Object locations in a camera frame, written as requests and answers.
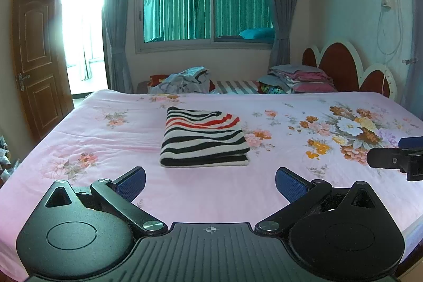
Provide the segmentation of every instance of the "ribbed black surface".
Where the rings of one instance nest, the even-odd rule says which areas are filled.
[[[212,233],[206,231],[214,227]],[[128,260],[99,277],[108,282],[323,282],[299,267],[276,238],[248,224],[175,224],[170,233],[142,239]],[[380,282],[393,282],[384,278]]]

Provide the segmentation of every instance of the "metal pivot screw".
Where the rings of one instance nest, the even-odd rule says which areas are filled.
[[[142,227],[146,231],[159,231],[163,228],[163,223],[157,220],[146,221],[143,223]]]
[[[279,228],[279,224],[275,221],[267,220],[259,223],[259,228],[262,231],[273,232]]]

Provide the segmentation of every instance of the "door panel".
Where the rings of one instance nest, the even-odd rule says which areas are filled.
[[[37,143],[73,109],[56,15],[55,0],[13,0],[13,62],[25,78],[18,92]]]

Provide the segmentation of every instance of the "striped towel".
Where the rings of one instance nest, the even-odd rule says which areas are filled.
[[[222,112],[168,109],[160,152],[165,167],[248,165],[240,118]]]
[[[216,92],[221,94],[258,94],[255,81],[217,81]]]

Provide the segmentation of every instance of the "striped bed sheet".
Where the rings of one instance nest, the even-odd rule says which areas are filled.
[[[220,94],[252,95],[258,94],[256,81],[217,81],[216,92]]]

